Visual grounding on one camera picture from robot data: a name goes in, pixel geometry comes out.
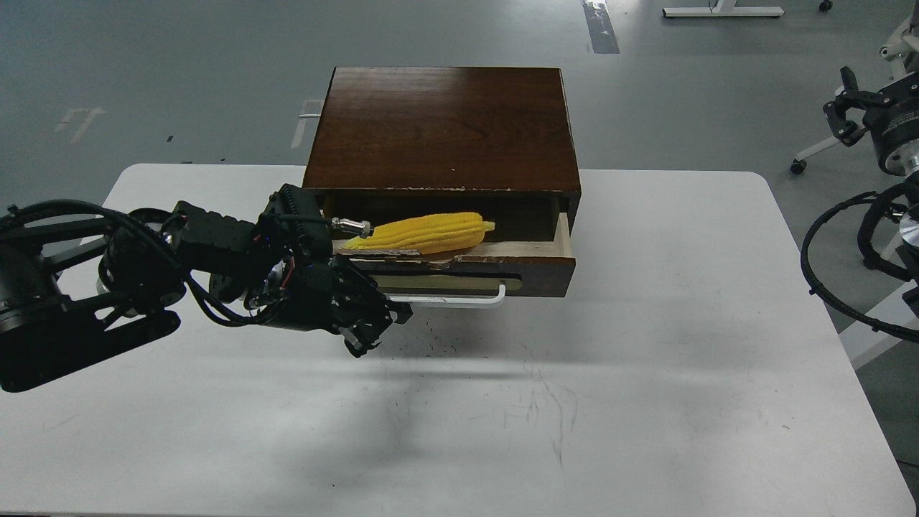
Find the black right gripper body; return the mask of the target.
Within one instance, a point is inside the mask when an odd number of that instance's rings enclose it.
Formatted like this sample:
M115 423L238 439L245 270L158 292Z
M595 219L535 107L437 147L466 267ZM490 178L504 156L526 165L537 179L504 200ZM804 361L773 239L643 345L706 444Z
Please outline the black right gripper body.
M909 73L871 93L864 109L877 166L887 174L917 173L917 89L917 73Z

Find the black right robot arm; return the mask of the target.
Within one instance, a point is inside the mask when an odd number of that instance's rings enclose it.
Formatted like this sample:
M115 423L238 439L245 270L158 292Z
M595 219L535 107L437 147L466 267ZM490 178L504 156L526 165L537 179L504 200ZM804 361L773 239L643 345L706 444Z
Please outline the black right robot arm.
M834 310L867 325L873 332L916 343L917 331L877 320L850 307L829 291L811 268L808 250L821 226L842 210L864 205L867 211L856 234L863 264L906 284L917 281L917 75L909 73L877 92L862 90L849 67L840 69L840 76L841 91L823 107L831 134L846 146L853 146L864 134L869 134L877 166L883 173L900 177L902 181L883 191L867 191L851 197L818 216L802 240L802 275L810 287L808 292ZM877 226L884 219L900 226L902 242L895 251L902 259L902 267L883 258L873 246Z

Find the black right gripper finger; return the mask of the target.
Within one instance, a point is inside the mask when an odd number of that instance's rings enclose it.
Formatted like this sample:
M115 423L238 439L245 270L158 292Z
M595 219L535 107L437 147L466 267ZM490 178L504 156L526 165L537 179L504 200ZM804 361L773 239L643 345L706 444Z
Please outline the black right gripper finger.
M859 143L869 131L868 128L846 117L849 109L853 108L866 111L869 108L869 97L836 97L823 107L824 117L829 125L831 134L840 144L846 147Z
M841 108L867 108L880 105L880 94L864 91L859 88L859 83L854 71L844 66L840 69L841 91L836 96L836 102Z

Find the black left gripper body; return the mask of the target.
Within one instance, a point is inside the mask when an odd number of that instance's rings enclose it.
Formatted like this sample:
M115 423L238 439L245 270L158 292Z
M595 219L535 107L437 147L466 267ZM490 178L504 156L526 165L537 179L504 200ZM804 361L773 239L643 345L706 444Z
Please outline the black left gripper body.
M335 254L335 231L366 239L374 227L325 216L315 196L285 184L253 222L180 200L169 247L198 307L220 326L371 335L374 281Z

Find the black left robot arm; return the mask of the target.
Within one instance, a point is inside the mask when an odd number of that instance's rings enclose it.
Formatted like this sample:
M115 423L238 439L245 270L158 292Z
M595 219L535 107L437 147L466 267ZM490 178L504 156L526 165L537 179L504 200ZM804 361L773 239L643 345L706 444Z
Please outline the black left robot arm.
M293 185L250 222L189 202L125 213L79 200L11 206L2 217L2 389L46 385L166 337L190 295L223 327L324 330L359 357L413 311L335 253L335 231Z

